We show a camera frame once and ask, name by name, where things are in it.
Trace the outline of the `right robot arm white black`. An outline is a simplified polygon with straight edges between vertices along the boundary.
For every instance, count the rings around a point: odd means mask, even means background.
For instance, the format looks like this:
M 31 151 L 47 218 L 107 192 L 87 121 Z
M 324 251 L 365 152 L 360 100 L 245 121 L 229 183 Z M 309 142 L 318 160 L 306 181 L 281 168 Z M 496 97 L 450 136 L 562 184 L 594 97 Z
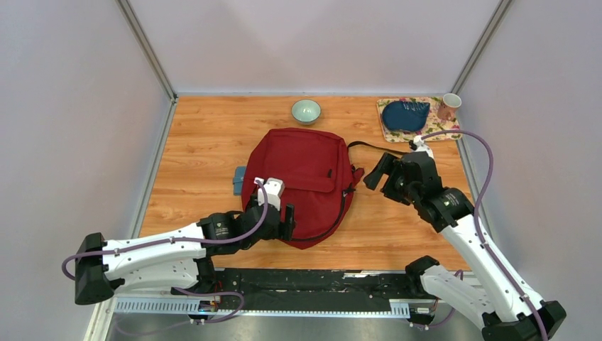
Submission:
M 441 298 L 479 328 L 485 340 L 552 339 L 567 316 L 565 309 L 558 301 L 545 301 L 517 273 L 481 230 L 467 196 L 442 185 L 431 155 L 384 153 L 363 181 L 373 190 L 384 175 L 388 178 L 383 195 L 413 206 L 460 253 L 481 285 L 475 288 L 423 256 L 405 268 L 405 288 L 411 296 Z

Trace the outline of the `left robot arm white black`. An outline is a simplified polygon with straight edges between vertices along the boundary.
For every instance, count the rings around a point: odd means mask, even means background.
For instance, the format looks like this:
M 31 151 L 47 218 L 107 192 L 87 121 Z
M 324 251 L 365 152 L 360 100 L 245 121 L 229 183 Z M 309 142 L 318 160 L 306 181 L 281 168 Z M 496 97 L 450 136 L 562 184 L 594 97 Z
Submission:
M 91 305 L 147 288 L 193 288 L 207 295 L 217 285 L 213 256 L 250 249 L 260 240 L 292 238 L 295 206 L 252 200 L 244 212 L 214 213 L 171 232 L 137 239 L 87 235 L 71 258 L 74 301 Z

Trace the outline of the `dark red student backpack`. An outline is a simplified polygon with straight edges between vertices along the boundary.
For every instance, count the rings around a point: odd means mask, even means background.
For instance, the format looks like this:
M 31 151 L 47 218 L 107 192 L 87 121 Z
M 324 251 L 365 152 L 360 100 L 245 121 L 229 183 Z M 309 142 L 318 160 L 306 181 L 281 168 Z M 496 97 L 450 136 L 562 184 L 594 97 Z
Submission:
M 288 245 L 309 249 L 335 233 L 353 202 L 364 175 L 349 149 L 362 146 L 331 132 L 314 129 L 271 129 L 251 152 L 241 189 L 243 208 L 251 204 L 255 178 L 284 182 L 284 204 L 295 208 L 296 226 Z

